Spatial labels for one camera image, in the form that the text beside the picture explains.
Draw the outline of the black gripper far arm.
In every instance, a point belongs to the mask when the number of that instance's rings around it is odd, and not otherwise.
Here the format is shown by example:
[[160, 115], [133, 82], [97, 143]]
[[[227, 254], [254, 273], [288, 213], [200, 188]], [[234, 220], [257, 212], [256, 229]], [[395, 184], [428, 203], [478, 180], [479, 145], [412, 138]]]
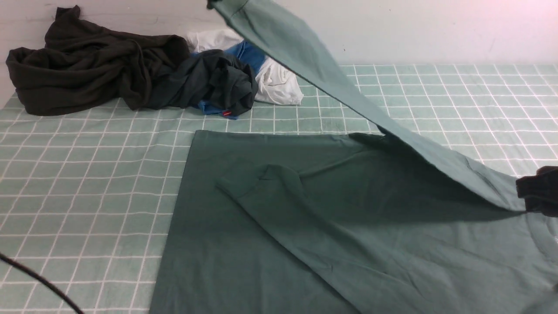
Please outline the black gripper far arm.
[[544, 166], [533, 176], [517, 179], [516, 190], [518, 198], [524, 200], [527, 212], [558, 216], [558, 167]]

